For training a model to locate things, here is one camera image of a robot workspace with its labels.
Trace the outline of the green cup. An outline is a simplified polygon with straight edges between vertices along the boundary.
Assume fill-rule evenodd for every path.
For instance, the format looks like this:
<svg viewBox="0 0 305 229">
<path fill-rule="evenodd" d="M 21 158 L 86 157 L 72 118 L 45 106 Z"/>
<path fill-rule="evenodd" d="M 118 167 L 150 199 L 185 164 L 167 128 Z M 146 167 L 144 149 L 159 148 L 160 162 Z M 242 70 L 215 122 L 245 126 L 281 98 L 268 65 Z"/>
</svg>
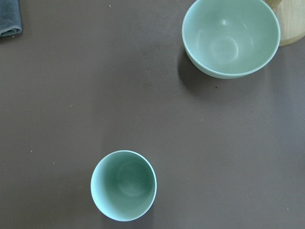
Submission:
<svg viewBox="0 0 305 229">
<path fill-rule="evenodd" d="M 106 155 L 91 176 L 91 197 L 105 216 L 121 222 L 142 217 L 153 205 L 157 178 L 150 162 L 131 150 Z"/>
</svg>

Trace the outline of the green bowl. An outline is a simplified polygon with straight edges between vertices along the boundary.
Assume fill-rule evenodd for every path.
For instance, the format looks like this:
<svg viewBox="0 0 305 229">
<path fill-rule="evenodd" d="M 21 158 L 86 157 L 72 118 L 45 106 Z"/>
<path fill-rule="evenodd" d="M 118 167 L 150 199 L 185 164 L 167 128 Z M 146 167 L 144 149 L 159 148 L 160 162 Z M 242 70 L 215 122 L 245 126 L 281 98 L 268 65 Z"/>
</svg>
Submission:
<svg viewBox="0 0 305 229">
<path fill-rule="evenodd" d="M 235 79 L 272 60 L 280 43 L 280 25 L 263 0 L 197 0 L 183 19 L 182 40 L 201 72 Z"/>
</svg>

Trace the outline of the grey folded cloth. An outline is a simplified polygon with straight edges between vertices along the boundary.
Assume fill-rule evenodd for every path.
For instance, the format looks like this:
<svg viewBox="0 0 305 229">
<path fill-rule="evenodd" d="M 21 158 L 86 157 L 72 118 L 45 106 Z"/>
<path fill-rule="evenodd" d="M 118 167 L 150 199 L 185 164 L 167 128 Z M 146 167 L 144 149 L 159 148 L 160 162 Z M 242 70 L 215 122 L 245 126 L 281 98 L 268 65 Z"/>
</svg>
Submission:
<svg viewBox="0 0 305 229">
<path fill-rule="evenodd" d="M 22 32 L 19 0 L 0 1 L 0 36 L 12 36 Z"/>
</svg>

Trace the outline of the wooden cup stand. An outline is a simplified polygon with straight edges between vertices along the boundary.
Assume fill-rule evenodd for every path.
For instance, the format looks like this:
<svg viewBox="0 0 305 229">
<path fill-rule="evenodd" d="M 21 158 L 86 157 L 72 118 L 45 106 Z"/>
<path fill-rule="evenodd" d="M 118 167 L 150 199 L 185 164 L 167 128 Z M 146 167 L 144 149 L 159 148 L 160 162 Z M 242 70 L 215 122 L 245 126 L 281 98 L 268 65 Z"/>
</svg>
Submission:
<svg viewBox="0 0 305 229">
<path fill-rule="evenodd" d="M 304 0 L 265 0 L 280 24 L 280 46 L 287 46 L 305 36 Z"/>
</svg>

